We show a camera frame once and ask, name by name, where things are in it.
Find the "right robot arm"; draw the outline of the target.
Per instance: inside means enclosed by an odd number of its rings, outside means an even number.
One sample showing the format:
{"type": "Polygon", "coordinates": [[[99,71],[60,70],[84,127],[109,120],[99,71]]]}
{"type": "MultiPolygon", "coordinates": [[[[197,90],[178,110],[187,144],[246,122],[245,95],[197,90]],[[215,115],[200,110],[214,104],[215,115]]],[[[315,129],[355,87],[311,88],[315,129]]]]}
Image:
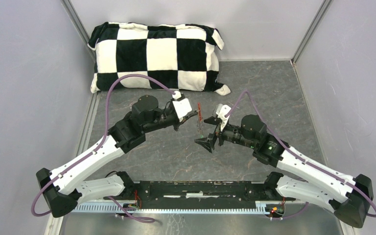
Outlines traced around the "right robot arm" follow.
{"type": "Polygon", "coordinates": [[[253,150],[253,157],[264,165],[287,171],[301,178],[294,180],[282,173],[269,174],[263,194],[270,200],[279,196],[315,204],[333,213],[342,222],[362,228],[374,198],[372,180],[354,177],[331,169],[299,152],[288,143],[267,133],[267,126],[257,115],[246,115],[239,126],[218,117],[205,119],[215,130],[195,143],[209,152],[215,145],[231,142],[253,150]]]}

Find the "left aluminium frame rail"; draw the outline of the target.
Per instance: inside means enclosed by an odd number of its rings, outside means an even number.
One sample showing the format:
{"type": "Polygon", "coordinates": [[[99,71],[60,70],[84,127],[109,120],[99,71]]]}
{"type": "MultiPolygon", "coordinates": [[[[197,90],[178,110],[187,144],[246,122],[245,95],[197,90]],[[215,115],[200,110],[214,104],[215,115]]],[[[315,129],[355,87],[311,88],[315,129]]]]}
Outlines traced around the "left aluminium frame rail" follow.
{"type": "Polygon", "coordinates": [[[96,61],[95,52],[88,47],[88,41],[89,41],[90,37],[89,37],[82,21],[80,20],[80,17],[78,15],[78,13],[76,12],[71,0],[61,0],[61,3],[63,5],[66,13],[68,14],[71,22],[73,23],[75,29],[77,30],[81,40],[83,41],[85,49],[89,53],[93,62],[95,62],[96,61]]]}

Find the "aluminium frame rail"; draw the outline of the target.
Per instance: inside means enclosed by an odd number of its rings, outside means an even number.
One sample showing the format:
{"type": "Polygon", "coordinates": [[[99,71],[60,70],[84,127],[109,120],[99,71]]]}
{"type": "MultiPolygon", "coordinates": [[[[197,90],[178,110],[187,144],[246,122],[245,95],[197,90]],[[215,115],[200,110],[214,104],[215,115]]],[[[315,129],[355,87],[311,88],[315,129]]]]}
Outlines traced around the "aluminium frame rail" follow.
{"type": "Polygon", "coordinates": [[[303,54],[306,46],[308,45],[309,41],[311,40],[312,36],[314,35],[316,29],[318,28],[319,24],[321,23],[322,19],[324,18],[326,12],[328,11],[331,3],[333,0],[323,0],[319,9],[317,10],[315,17],[311,21],[304,37],[302,38],[297,50],[295,51],[293,57],[291,58],[291,63],[293,66],[296,65],[298,60],[300,59],[301,55],[303,54]]]}
{"type": "Polygon", "coordinates": [[[80,17],[78,15],[78,13],[76,12],[71,0],[61,0],[61,3],[63,5],[66,13],[68,14],[71,22],[73,23],[75,29],[77,30],[81,40],[83,41],[85,49],[89,53],[93,62],[95,62],[96,61],[95,52],[88,47],[88,41],[89,41],[90,37],[89,37],[82,21],[80,20],[80,17]]]}

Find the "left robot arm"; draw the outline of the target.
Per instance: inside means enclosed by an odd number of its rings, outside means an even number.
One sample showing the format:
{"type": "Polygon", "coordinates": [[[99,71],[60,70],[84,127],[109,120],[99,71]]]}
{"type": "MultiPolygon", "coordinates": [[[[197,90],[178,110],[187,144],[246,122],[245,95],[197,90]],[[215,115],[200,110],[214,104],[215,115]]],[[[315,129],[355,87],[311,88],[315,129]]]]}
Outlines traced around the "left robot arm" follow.
{"type": "Polygon", "coordinates": [[[159,108],[156,97],[141,96],[123,119],[107,130],[105,136],[68,163],[49,170],[42,168],[36,178],[49,213],[59,218],[73,211],[79,204],[107,196],[129,199],[134,186],[122,174],[88,181],[87,178],[102,166],[119,158],[146,140],[146,133],[179,126],[198,114],[188,98],[171,99],[159,108]]]}

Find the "black white checkered pillow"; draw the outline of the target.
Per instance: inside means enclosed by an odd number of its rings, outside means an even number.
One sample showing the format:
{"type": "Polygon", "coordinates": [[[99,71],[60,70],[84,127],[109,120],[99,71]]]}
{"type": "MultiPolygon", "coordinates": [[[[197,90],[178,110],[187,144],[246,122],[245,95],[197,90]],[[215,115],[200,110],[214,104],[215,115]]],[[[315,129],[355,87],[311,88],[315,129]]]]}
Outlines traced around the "black white checkered pillow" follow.
{"type": "Polygon", "coordinates": [[[216,28],[105,22],[93,29],[87,44],[96,55],[92,93],[109,90],[117,79],[121,88],[230,93],[217,80],[215,50],[225,44],[216,28]]]}

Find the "right aluminium frame rail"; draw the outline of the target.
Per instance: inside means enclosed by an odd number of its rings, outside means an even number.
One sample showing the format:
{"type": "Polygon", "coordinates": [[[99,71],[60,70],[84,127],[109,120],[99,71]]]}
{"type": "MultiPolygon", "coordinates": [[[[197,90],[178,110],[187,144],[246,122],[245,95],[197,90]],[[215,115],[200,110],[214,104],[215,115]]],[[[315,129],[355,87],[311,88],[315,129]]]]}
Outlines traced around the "right aluminium frame rail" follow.
{"type": "Polygon", "coordinates": [[[326,12],[328,11],[331,3],[333,0],[323,0],[319,9],[317,10],[315,17],[311,21],[304,37],[302,38],[297,50],[295,51],[293,57],[291,58],[291,63],[293,66],[296,65],[298,60],[300,59],[301,55],[303,54],[306,46],[308,45],[309,41],[311,40],[312,36],[314,35],[316,29],[318,28],[319,24],[321,23],[322,19],[324,18],[326,12]]]}

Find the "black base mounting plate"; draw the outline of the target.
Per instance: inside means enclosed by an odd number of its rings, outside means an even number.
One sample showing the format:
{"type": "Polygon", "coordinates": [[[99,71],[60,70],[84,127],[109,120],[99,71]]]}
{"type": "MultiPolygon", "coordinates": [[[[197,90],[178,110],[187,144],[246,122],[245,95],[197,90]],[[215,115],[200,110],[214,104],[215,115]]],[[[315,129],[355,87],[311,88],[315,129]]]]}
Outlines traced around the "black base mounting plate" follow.
{"type": "Polygon", "coordinates": [[[253,181],[133,181],[125,171],[112,171],[125,189],[114,199],[130,201],[140,209],[242,209],[256,201],[295,201],[282,197],[273,185],[253,181]]]}

